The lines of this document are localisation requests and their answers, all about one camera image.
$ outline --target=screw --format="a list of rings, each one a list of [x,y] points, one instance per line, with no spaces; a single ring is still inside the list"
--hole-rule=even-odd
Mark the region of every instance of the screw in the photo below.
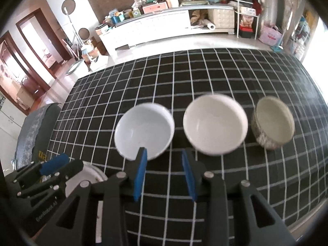
[[[83,181],[81,181],[81,183],[80,183],[80,186],[82,187],[82,188],[86,188],[86,187],[88,187],[89,186],[89,181],[87,181],[87,180],[83,180]]]
[[[206,172],[204,173],[204,177],[212,178],[212,177],[214,177],[214,173],[211,172],[211,171],[206,171]]]
[[[245,179],[241,181],[241,184],[242,184],[244,187],[246,187],[246,188],[250,186],[249,181],[247,181],[247,180],[245,180]]]
[[[117,172],[116,173],[116,177],[118,178],[125,178],[126,177],[126,173],[123,171]]]

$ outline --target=pink bag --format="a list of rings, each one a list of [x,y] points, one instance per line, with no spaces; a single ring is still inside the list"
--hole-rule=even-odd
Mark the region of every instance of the pink bag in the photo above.
[[[281,37],[282,34],[278,31],[277,26],[263,26],[260,41],[270,46],[275,46],[277,43],[279,43]]]

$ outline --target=pink drawer box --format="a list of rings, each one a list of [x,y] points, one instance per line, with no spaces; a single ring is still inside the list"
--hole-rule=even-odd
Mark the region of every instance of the pink drawer box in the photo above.
[[[146,5],[146,6],[142,7],[142,10],[144,11],[145,14],[156,12],[156,11],[161,11],[161,10],[164,10],[164,9],[168,9],[168,6],[167,6],[166,2]]]

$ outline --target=grid tablecloth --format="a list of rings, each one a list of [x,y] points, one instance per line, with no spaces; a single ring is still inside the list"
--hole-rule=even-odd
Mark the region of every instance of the grid tablecloth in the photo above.
[[[126,207],[131,245],[202,245],[205,204],[188,196],[181,149],[191,147],[183,131],[184,112],[208,93],[228,95],[244,108],[249,123],[258,100],[280,98],[295,120],[291,142],[275,151],[260,147],[249,128],[245,141],[230,154],[209,157],[194,152],[227,187],[248,179],[286,225],[297,221],[327,194],[328,107],[294,57],[248,49],[199,49],[126,62],[79,79],[53,132],[47,157],[66,153],[91,162],[107,176],[124,169],[114,130],[133,106],[156,102],[175,120],[169,148],[149,161],[139,203]],[[230,243],[234,244],[229,205]]]

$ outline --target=white roll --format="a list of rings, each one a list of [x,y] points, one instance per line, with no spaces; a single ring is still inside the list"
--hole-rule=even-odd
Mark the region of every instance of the white roll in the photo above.
[[[202,22],[208,27],[209,30],[215,30],[215,25],[209,20],[204,19]]]

